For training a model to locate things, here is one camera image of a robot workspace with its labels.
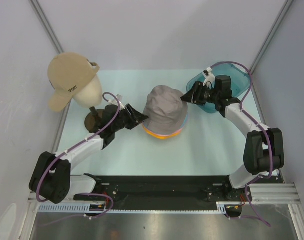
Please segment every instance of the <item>gray bucket hat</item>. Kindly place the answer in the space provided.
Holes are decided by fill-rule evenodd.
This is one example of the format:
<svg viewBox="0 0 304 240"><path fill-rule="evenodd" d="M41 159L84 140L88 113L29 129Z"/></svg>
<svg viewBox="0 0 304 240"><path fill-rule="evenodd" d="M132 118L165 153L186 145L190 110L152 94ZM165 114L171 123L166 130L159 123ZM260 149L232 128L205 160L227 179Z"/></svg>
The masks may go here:
<svg viewBox="0 0 304 240"><path fill-rule="evenodd" d="M147 96L143 111L149 117L144 121L144 126L160 135L170 135L179 130L187 114L187 103L180 99L182 95L168 86L154 87Z"/></svg>

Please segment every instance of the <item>white table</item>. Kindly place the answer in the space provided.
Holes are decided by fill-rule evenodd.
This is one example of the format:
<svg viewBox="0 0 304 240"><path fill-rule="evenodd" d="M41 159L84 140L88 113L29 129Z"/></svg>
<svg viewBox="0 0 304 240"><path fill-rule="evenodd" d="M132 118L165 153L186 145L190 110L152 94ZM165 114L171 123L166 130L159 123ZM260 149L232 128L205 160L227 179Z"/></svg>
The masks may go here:
<svg viewBox="0 0 304 240"><path fill-rule="evenodd" d="M146 97L157 85L186 92L186 83L201 70L99 71L104 92L123 96L122 103L143 112ZM103 102L98 109L104 108ZM252 94L244 102L248 112L259 119ZM72 101L59 150L68 149L88 134L84 119L89 109ZM209 114L188 104L188 121L173 138L159 140L141 126L123 129L103 151L78 165L73 175L211 176L229 175L243 162L245 138L219 113Z"/></svg>

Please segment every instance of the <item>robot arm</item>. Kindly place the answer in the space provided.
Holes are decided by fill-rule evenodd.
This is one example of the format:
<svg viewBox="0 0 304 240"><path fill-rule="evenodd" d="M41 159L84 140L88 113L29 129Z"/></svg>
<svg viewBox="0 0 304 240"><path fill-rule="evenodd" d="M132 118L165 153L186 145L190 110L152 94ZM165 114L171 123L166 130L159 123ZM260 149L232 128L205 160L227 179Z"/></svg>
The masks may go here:
<svg viewBox="0 0 304 240"><path fill-rule="evenodd" d="M106 148L114 140L117 131L123 128L131 130L148 118L129 104L125 107L121 106L122 110L118 113L116 119L104 131L90 139L89 137L93 134L89 134L85 138L85 143L79 145L75 150L67 152L55 163L40 187L39 194L42 197L58 204L66 197L93 191L96 181L90 175L71 176L71 171L90 155ZM116 105L113 105L113 103L108 105L103 111L100 125L96 126L96 131L107 125L115 116L116 111ZM31 191L36 192L42 175L62 153L44 152L40 155L29 183Z"/></svg>
<svg viewBox="0 0 304 240"><path fill-rule="evenodd" d="M181 100L201 106L206 103L214 104L221 116L231 121L246 138L243 164L228 176L228 188L244 188L258 174L269 171L269 153L267 149L263 149L267 140L258 125L253 122L254 118L248 117L240 108L240 101L232 97L229 76L215 77L214 88L197 81ZM261 123L259 125L266 131L271 143L273 170L280 169L284 165L282 133L278 128L269 128Z"/></svg>

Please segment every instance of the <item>blue plastic basket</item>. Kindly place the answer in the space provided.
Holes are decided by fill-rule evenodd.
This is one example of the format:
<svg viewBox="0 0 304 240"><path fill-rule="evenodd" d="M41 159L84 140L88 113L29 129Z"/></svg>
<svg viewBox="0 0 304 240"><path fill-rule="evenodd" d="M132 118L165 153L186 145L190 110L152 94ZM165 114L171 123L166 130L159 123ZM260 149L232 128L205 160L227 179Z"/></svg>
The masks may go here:
<svg viewBox="0 0 304 240"><path fill-rule="evenodd" d="M224 63L213 67L212 74L214 76L219 76L219 75L230 76L232 97L234 98L237 98L250 86L250 77L248 76L248 74L242 72L231 63ZM196 77L194 77L187 83L186 91L189 91L193 87L194 82L196 81L204 82L204 80L205 78L202 75L202 73L198 74ZM213 103L206 103L205 105L198 107L209 114L216 113L215 106Z"/></svg>

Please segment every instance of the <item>orange trim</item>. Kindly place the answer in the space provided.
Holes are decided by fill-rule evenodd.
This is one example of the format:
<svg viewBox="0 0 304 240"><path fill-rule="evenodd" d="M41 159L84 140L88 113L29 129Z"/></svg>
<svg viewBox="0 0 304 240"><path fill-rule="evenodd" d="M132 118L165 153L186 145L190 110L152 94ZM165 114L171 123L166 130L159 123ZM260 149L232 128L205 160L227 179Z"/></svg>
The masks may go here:
<svg viewBox="0 0 304 240"><path fill-rule="evenodd" d="M146 127L144 127L144 125L142 125L142 127L143 127L143 129L146 131L147 134L149 134L149 135L151 135L151 136L153 136L153 137L155 137L155 138L157 138L157 139L162 139L162 140L164 140L164 139L169 139L169 138L172 138L172 137L175 137L175 136L177 136L178 134L180 134L180 132L181 132L181 130L182 130L182 129L180 129L180 130L176 131L175 133L173 133L173 134L171 134L171 135L168 135L168 136L159 136L159 135L157 135L157 134L151 132L150 130L148 130Z"/></svg>

